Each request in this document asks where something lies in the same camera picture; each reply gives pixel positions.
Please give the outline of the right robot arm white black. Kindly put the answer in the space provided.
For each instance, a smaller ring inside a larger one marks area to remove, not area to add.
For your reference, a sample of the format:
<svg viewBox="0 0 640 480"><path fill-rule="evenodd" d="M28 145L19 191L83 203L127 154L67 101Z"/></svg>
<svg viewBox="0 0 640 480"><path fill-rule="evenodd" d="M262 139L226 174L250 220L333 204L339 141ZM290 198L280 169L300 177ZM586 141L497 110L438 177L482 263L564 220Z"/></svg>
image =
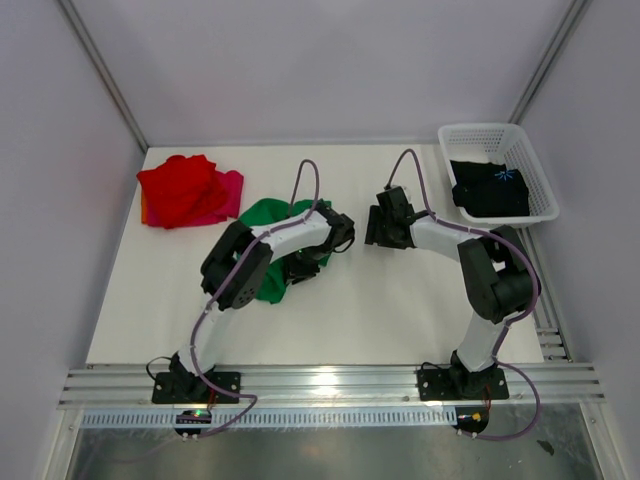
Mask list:
<svg viewBox="0 0 640 480"><path fill-rule="evenodd" d="M529 315L540 282L515 230L486 231L417 212L400 187L387 186L370 207L365 243L428 250L459 262L472 317L450 365L434 367L421 397L480 400L504 379L498 351L511 324Z"/></svg>

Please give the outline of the green t shirt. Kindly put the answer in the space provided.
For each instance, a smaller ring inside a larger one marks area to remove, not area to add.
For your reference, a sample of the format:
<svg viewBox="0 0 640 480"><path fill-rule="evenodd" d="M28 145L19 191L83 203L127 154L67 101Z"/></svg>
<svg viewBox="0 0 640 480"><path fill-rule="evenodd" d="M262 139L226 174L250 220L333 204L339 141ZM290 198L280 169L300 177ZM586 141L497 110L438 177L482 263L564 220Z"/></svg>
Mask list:
<svg viewBox="0 0 640 480"><path fill-rule="evenodd" d="M263 198L242 213L239 220L248 227L264 226L287 219L289 212L293 215L299 215L309 209L311 204L311 199L299 200L294 203L292 209L289 209L290 204L284 200ZM285 259L280 258L272 261L256 299L272 305L280 303L289 286L285 275Z"/></svg>

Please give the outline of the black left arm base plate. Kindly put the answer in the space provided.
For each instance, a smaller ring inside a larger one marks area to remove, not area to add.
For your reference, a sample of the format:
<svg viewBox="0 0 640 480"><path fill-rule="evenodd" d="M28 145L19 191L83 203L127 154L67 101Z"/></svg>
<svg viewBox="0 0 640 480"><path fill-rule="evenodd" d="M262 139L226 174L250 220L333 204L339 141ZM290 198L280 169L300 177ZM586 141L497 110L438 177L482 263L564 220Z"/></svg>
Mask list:
<svg viewBox="0 0 640 480"><path fill-rule="evenodd" d="M206 373L208 380L234 393L240 392L241 374L239 372ZM238 404L239 399L211 389L200 378L191 376L182 381L177 374L160 372L156 375L151 402L153 404Z"/></svg>

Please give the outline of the right black controller board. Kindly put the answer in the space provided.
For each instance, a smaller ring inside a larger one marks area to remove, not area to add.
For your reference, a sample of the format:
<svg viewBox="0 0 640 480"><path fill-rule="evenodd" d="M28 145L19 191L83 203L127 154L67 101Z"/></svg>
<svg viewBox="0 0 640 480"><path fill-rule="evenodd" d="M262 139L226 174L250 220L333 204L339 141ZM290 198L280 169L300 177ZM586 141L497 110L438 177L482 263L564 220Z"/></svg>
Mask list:
<svg viewBox="0 0 640 480"><path fill-rule="evenodd" d="M479 435L487 428L490 420L488 411L458 409L453 428L460 434Z"/></svg>

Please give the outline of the orange folded t shirt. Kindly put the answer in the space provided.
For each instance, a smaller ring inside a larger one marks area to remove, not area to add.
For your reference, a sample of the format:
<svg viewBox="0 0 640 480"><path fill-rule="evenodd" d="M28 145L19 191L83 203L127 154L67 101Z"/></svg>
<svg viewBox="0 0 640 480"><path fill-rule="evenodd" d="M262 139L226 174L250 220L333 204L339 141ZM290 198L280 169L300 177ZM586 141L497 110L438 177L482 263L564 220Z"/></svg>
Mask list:
<svg viewBox="0 0 640 480"><path fill-rule="evenodd" d="M140 211L141 224L148 225L148 207L144 191L142 190L140 192Z"/></svg>

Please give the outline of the red folded t shirt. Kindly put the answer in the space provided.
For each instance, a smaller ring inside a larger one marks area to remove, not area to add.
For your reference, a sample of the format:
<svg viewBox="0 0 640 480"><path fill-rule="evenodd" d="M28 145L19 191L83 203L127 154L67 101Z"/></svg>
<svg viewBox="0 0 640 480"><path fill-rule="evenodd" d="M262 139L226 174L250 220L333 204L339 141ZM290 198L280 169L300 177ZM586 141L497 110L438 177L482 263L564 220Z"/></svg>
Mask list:
<svg viewBox="0 0 640 480"><path fill-rule="evenodd" d="M161 227L173 229L225 203L227 194L217 173L216 164L204 155L173 155L136 177Z"/></svg>

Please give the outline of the black controller board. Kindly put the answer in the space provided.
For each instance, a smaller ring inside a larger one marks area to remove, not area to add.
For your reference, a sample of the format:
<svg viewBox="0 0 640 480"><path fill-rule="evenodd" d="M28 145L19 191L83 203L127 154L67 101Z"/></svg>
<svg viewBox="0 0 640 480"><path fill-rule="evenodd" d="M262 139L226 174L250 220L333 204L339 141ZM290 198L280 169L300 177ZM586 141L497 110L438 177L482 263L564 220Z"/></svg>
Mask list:
<svg viewBox="0 0 640 480"><path fill-rule="evenodd" d="M458 409L453 428L460 434L479 435L487 428L490 420L488 411Z"/></svg>
<svg viewBox="0 0 640 480"><path fill-rule="evenodd" d="M209 430L211 424L212 415L209 410L189 409L176 415L174 430L181 437L191 437Z"/></svg>

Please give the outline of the black t shirt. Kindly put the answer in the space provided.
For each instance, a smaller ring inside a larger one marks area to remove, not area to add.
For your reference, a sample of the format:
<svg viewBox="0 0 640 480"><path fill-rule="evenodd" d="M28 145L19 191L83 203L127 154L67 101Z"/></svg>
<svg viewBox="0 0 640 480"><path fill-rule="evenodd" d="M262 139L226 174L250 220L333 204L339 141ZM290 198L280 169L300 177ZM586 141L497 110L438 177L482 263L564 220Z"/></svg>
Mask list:
<svg viewBox="0 0 640 480"><path fill-rule="evenodd" d="M518 169L494 163L451 162L453 202L476 218L530 215L529 188Z"/></svg>

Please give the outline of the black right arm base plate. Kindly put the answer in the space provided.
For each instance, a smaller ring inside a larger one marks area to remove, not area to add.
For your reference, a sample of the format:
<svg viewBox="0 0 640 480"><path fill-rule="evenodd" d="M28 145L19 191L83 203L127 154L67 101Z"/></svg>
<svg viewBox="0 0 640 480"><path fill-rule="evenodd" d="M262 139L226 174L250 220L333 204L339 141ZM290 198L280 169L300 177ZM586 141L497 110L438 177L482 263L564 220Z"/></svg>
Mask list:
<svg viewBox="0 0 640 480"><path fill-rule="evenodd" d="M422 401L507 400L510 398L504 371L495 365L469 372L462 365L436 366L424 362L416 370Z"/></svg>

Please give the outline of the aluminium mounting rail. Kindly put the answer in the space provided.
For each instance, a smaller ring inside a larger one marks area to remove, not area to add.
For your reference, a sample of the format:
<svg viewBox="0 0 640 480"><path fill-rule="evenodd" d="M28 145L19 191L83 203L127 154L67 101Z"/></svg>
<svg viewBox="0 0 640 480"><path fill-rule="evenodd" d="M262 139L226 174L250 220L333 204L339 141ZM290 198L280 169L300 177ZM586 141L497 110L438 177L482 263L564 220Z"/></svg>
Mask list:
<svg viewBox="0 0 640 480"><path fill-rule="evenodd" d="M541 402L600 403L606 400L588 363L517 366L534 383ZM241 376L240 391L258 397L259 407L369 407L418 405L414 365L222 365ZM152 405L153 381L142 365L93 365L71 370L58 407L142 408Z"/></svg>

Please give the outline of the left black controller board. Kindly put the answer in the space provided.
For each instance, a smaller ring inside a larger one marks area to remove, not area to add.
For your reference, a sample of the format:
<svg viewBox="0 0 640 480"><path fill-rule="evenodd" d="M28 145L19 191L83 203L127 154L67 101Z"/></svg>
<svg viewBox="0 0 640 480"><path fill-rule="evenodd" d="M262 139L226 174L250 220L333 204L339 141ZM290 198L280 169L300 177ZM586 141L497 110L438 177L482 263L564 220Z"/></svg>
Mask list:
<svg viewBox="0 0 640 480"><path fill-rule="evenodd" d="M176 415L174 430L181 437L191 437L209 430L211 424L212 415L209 410L189 409Z"/></svg>

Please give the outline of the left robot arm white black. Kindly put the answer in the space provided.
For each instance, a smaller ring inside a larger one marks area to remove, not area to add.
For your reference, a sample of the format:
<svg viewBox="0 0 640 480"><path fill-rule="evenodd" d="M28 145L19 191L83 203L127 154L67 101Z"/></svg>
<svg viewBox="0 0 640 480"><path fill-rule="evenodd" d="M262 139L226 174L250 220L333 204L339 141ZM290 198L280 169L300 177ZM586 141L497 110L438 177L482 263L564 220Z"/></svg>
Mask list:
<svg viewBox="0 0 640 480"><path fill-rule="evenodd" d="M239 310L252 302L271 264L285 261L285 284L316 276L319 263L355 240L355 223L320 201L301 214L262 226L233 222L201 265L201 288L210 296L193 326L189 340L176 352L169 372L176 392L190 402L203 399L209 390L212 363L200 360L204 323L212 311Z"/></svg>

